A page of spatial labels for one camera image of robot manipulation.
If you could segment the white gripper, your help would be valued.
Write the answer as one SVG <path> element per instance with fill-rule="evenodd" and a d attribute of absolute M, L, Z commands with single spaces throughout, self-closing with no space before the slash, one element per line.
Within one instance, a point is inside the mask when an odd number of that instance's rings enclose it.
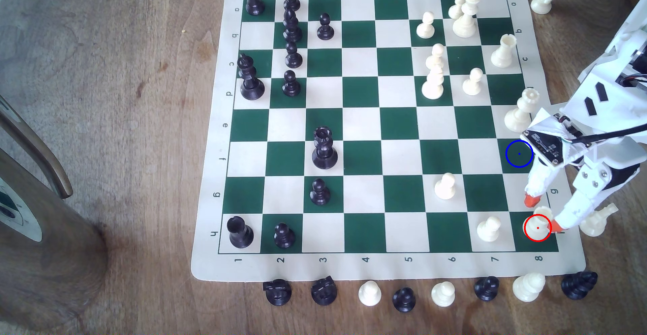
<path fill-rule="evenodd" d="M 633 178 L 639 172 L 640 164 L 646 160 L 645 150 L 629 137 L 586 143 L 584 147 L 587 151 L 573 181 L 575 191 L 562 211 L 552 219 L 552 233 L 578 226 L 616 187 Z M 565 189 L 567 176 L 563 166 L 534 161 L 524 189 L 525 206 L 535 207 L 546 191 L 551 192 L 556 177 L 558 183 L 562 183 L 562 189 Z"/>

